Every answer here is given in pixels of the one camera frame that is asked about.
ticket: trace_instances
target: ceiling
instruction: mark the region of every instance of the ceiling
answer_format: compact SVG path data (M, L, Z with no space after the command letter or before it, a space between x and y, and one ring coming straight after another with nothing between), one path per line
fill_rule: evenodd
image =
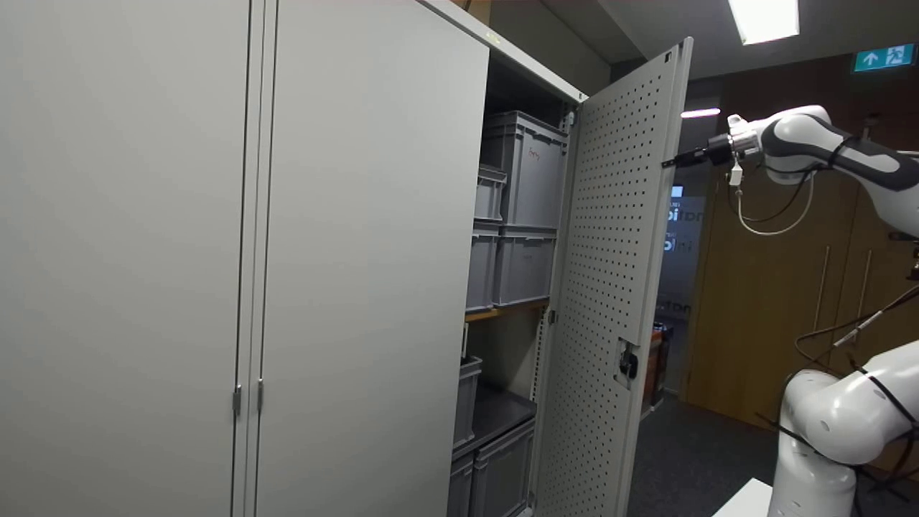
M919 42L919 0L802 0L802 38L742 47L727 0L493 0L493 28L574 87L696 38L691 77Z

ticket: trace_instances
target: ceiling light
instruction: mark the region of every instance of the ceiling light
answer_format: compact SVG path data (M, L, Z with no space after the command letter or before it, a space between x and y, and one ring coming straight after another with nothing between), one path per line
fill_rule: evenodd
M687 110L684 117L719 117L722 110Z
M727 0L745 47L795 38L798 0Z

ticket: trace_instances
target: exit sign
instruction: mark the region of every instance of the exit sign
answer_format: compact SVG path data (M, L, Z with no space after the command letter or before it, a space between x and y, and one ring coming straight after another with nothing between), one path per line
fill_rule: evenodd
M852 71L902 70L915 62L915 47L888 47L857 55Z

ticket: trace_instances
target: storage bin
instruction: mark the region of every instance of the storage bin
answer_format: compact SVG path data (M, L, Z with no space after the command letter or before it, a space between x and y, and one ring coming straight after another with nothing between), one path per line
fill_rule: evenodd
M498 228L477 228L470 232L467 286L465 286L467 314L493 308L498 246L500 246Z
M470 517L518 517L529 500L535 421L489 442L477 453Z
M505 225L556 230L566 136L525 114L508 113L486 124L482 163L508 174Z
M475 440L477 388L482 375L482 358L470 357L460 365L453 447Z
M467 517L475 456L453 460L449 517Z
M477 225L502 225L508 174L498 166L480 166L477 180Z
M500 235L498 308L549 299L555 232L512 230Z

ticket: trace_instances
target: cabinet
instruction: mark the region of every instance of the cabinet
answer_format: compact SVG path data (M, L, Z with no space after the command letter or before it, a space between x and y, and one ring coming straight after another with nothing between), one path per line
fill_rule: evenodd
M0 513L442 513L489 38L410 0L0 27ZM687 55L578 107L545 513L624 512Z

